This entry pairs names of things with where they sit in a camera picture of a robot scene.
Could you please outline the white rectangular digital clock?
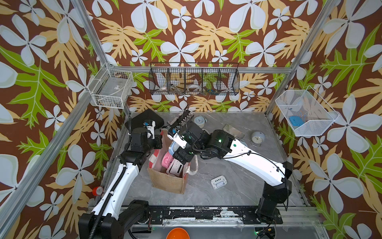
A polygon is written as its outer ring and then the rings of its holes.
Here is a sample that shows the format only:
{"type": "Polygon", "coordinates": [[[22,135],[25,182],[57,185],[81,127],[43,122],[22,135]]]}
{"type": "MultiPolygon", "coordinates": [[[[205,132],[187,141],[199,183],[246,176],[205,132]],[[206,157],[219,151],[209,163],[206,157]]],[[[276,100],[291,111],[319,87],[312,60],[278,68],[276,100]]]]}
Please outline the white rectangular digital clock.
{"type": "Polygon", "coordinates": [[[173,177],[183,177],[183,168],[184,165],[177,159],[174,159],[166,173],[173,177]]]}

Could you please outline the pink twin-bell alarm clock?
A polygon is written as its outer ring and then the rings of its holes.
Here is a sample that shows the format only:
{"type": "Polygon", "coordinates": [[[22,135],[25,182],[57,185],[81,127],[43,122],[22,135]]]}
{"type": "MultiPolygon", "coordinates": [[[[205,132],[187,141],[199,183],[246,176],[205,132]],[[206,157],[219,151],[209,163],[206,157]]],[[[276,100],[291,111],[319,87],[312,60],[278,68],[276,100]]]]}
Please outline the pink twin-bell alarm clock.
{"type": "Polygon", "coordinates": [[[170,167],[170,165],[172,164],[174,158],[173,156],[170,154],[170,152],[166,152],[166,154],[163,156],[162,158],[162,161],[161,161],[161,166],[163,168],[166,168],[168,169],[170,167]]]}

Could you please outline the blue square alarm clock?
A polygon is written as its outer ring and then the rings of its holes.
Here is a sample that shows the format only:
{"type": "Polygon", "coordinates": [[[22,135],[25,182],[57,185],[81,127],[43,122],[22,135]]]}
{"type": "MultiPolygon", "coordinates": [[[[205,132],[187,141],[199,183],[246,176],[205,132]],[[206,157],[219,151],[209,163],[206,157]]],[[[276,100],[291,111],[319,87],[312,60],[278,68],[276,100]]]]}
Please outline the blue square alarm clock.
{"type": "Polygon", "coordinates": [[[175,141],[173,141],[171,145],[169,146],[169,150],[168,150],[169,154],[173,156],[175,152],[179,149],[179,147],[180,145],[177,144],[175,141]]]}

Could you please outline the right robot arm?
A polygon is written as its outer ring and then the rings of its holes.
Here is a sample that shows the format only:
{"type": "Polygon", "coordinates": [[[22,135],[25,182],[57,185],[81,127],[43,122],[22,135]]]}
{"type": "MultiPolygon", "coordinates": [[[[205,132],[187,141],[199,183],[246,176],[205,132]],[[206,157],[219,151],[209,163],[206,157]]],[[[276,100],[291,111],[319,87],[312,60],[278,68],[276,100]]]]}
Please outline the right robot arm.
{"type": "Polygon", "coordinates": [[[256,219],[267,224],[276,219],[277,205],[287,203],[291,194],[291,163],[270,160],[222,129],[207,133],[192,121],[174,123],[167,129],[168,137],[173,141],[169,151],[182,164],[190,162],[196,155],[204,160],[219,158],[262,178],[263,194],[256,210],[256,219]]]}

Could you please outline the canvas bag with red sides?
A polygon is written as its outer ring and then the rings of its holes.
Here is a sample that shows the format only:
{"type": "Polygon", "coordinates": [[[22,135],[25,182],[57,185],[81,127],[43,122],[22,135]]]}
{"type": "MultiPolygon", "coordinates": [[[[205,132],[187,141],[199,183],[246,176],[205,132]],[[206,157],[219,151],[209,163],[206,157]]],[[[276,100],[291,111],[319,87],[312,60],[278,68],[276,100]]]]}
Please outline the canvas bag with red sides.
{"type": "Polygon", "coordinates": [[[148,172],[153,187],[176,194],[184,194],[189,176],[198,172],[198,157],[194,156],[186,164],[176,160],[172,152],[172,143],[164,129],[161,132],[162,148],[155,149],[149,158],[148,172]]]}

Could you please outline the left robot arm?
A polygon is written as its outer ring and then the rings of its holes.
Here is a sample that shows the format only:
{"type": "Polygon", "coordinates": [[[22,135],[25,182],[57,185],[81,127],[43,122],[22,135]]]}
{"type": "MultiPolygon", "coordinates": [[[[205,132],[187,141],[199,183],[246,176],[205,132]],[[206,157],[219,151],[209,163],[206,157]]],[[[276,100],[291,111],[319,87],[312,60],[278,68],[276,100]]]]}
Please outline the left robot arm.
{"type": "Polygon", "coordinates": [[[147,201],[134,200],[121,211],[127,192],[153,149],[162,148],[162,135],[155,134],[155,121],[148,119],[131,130],[125,150],[118,156],[120,164],[110,186],[91,213],[79,220],[81,239],[122,239],[137,222],[149,218],[147,201]]]}

